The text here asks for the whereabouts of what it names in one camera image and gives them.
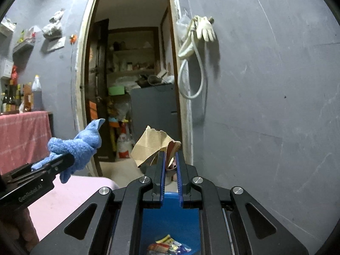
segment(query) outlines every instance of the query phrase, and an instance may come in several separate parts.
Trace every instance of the gray cabinet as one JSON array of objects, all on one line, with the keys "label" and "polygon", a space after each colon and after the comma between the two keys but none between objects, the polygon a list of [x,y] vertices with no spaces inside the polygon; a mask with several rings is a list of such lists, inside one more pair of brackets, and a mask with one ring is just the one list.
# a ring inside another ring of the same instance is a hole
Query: gray cabinet
[{"label": "gray cabinet", "polygon": [[133,89],[130,96],[132,135],[135,141],[139,140],[148,125],[165,131],[172,139],[180,141],[173,84]]}]

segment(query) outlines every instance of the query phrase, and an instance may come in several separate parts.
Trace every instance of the blue microfiber cloth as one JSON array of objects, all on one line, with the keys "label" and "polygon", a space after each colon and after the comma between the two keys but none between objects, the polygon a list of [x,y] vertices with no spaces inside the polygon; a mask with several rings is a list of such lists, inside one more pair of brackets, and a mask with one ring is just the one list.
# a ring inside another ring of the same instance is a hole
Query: blue microfiber cloth
[{"label": "blue microfiber cloth", "polygon": [[75,171],[85,168],[91,156],[96,154],[97,149],[101,147],[102,139],[98,130],[104,122],[105,119],[90,122],[73,140],[51,138],[47,145],[50,156],[33,164],[32,171],[38,170],[43,165],[68,152],[74,156],[74,164],[60,173],[60,181],[66,183]]}]

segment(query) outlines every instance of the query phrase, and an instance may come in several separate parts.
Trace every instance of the white hose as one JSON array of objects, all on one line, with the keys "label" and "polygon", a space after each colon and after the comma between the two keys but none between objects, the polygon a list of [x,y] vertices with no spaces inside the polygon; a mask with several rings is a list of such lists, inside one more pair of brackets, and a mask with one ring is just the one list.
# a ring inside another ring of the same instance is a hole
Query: white hose
[{"label": "white hose", "polygon": [[180,71],[178,72],[178,90],[180,91],[181,95],[186,99],[196,99],[201,94],[202,89],[203,89],[203,84],[204,84],[203,63],[202,63],[202,60],[201,60],[201,57],[200,57],[200,53],[198,52],[198,49],[197,49],[196,44],[195,44],[194,32],[193,31],[191,32],[191,42],[193,44],[193,49],[195,51],[195,54],[196,54],[196,57],[197,57],[197,60],[198,60],[198,64],[199,64],[200,70],[201,70],[201,85],[200,85],[198,91],[196,92],[196,94],[194,94],[192,96],[188,96],[185,93],[185,90],[182,89],[183,68],[184,68],[184,65],[188,62],[186,59],[184,59],[183,62],[182,62],[182,65],[180,67]]}]

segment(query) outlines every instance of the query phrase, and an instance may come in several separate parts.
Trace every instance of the crumpled paper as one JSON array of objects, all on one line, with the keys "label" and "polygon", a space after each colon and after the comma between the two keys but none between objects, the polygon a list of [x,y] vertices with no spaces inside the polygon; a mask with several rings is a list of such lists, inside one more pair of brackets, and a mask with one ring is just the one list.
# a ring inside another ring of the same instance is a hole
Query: crumpled paper
[{"label": "crumpled paper", "polygon": [[147,126],[142,137],[133,148],[131,157],[136,161],[137,167],[140,167],[145,160],[159,150],[166,151],[170,142],[174,142],[174,150],[181,146],[180,141],[173,140],[164,131],[158,131]]}]

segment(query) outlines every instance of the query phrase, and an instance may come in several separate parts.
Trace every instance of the pink tablecloth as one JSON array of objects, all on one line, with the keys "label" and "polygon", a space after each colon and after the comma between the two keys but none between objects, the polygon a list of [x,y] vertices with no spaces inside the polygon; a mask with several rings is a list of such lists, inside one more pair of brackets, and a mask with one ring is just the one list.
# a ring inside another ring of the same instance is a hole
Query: pink tablecloth
[{"label": "pink tablecloth", "polygon": [[80,205],[88,200],[101,187],[118,189],[118,185],[105,177],[71,175],[62,184],[59,175],[53,181],[55,188],[30,205],[31,219],[39,239],[43,239]]},{"label": "pink tablecloth", "polygon": [[48,156],[51,137],[46,111],[0,116],[0,173]]}]

